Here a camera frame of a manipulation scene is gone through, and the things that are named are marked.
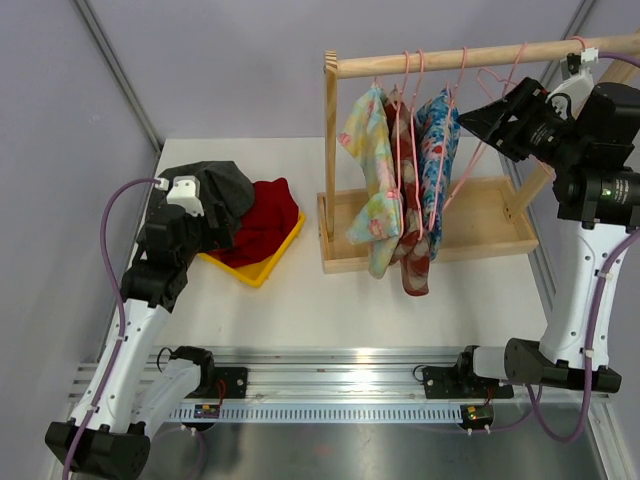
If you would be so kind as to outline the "pink hanger of red skirt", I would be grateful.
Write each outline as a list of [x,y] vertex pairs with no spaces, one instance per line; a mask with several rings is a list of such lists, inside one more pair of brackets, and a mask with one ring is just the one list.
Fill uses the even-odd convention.
[[581,53],[586,53],[589,50],[589,45],[584,38],[580,36],[571,36],[570,40],[573,40],[579,43],[581,47],[581,50],[580,50]]

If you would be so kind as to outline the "red skirt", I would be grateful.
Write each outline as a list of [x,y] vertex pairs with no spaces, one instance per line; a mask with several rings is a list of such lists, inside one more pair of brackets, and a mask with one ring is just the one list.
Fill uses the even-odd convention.
[[299,218],[298,204],[285,178],[257,181],[253,187],[255,201],[241,218],[234,246],[209,252],[231,268],[259,263],[275,254]]

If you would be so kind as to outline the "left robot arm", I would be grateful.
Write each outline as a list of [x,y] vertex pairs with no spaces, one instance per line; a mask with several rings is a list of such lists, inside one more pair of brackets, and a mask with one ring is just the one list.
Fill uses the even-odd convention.
[[184,399],[223,400],[212,353],[193,346],[174,349],[160,377],[137,390],[207,233],[203,216],[178,205],[160,207],[145,222],[137,256],[116,285],[118,320],[94,376],[69,419],[52,422],[45,435],[63,478],[136,479],[152,438]]

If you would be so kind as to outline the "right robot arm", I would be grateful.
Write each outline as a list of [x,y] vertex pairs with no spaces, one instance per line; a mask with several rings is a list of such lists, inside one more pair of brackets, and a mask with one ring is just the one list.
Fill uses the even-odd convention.
[[616,393],[608,329],[617,276],[639,237],[639,175],[625,162],[639,131],[639,91],[604,82],[577,117],[563,117],[532,78],[504,98],[460,115],[460,125],[506,158],[533,156],[555,171],[553,193],[565,227],[563,270],[538,341],[512,338],[502,377],[515,384]]

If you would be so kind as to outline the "dark grey dotted garment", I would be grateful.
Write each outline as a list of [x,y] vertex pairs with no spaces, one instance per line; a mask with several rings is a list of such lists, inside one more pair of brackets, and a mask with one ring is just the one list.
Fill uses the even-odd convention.
[[230,232],[235,235],[242,226],[242,217],[255,202],[253,184],[236,163],[200,161],[167,168],[160,173],[161,178],[170,182],[181,176],[194,176],[199,181],[199,199],[206,217],[209,217],[214,206],[224,208]]

